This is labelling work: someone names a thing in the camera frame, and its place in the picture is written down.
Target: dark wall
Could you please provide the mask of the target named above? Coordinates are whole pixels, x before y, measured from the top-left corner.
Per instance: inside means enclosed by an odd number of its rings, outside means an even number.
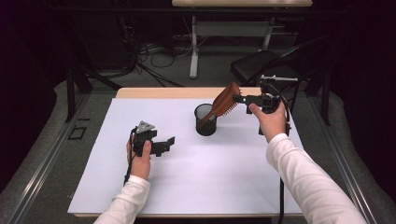
[[[3,1],[0,13],[0,190],[19,168],[55,106],[61,57],[30,1]]]
[[[353,144],[378,185],[396,201],[396,20],[389,1],[376,1],[334,69],[332,90],[345,103]]]

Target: white stand leg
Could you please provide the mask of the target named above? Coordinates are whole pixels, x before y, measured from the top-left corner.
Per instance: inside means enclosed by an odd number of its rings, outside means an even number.
[[[198,73],[198,48],[197,48],[197,32],[196,32],[196,19],[192,17],[192,55],[191,55],[191,67],[190,67],[190,78],[197,78]]]

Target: table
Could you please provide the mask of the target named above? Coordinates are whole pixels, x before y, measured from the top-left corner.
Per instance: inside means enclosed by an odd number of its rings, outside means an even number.
[[[174,7],[311,7],[311,0],[173,0]],[[274,18],[268,21],[197,21],[192,16],[192,54],[190,78],[198,73],[198,35],[263,36],[262,49],[267,50],[273,31]]]
[[[127,169],[125,143],[142,119],[158,130],[154,142],[175,136],[151,157],[150,194],[140,217],[275,217],[279,175],[266,162],[259,123],[238,105],[218,118],[217,131],[196,133],[193,109],[212,103],[223,88],[122,88],[113,99],[68,213],[98,216],[120,192]],[[241,88],[243,95],[259,88]],[[302,146],[296,128],[290,137]],[[285,190],[285,213],[301,210]]]

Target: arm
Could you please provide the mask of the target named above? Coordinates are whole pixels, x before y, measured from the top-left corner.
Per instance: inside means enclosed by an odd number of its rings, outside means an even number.
[[[131,176],[121,189],[107,210],[96,219],[95,223],[134,223],[137,214],[145,205],[149,195],[151,143],[146,141],[143,146],[142,157],[134,157]],[[130,144],[127,144],[127,157],[131,153]]]
[[[268,162],[279,172],[308,223],[366,223],[340,187],[286,136],[283,104],[269,115],[254,104],[249,109],[258,118],[269,143]]]

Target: brush handle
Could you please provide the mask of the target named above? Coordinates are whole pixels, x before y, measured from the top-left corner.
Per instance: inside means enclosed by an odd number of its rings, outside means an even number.
[[[201,129],[202,127],[204,127],[205,122],[208,121],[210,119],[210,117],[212,117],[213,115],[214,115],[214,113],[211,110],[206,116],[204,116],[203,119],[200,119],[200,121],[197,124],[198,129]]]

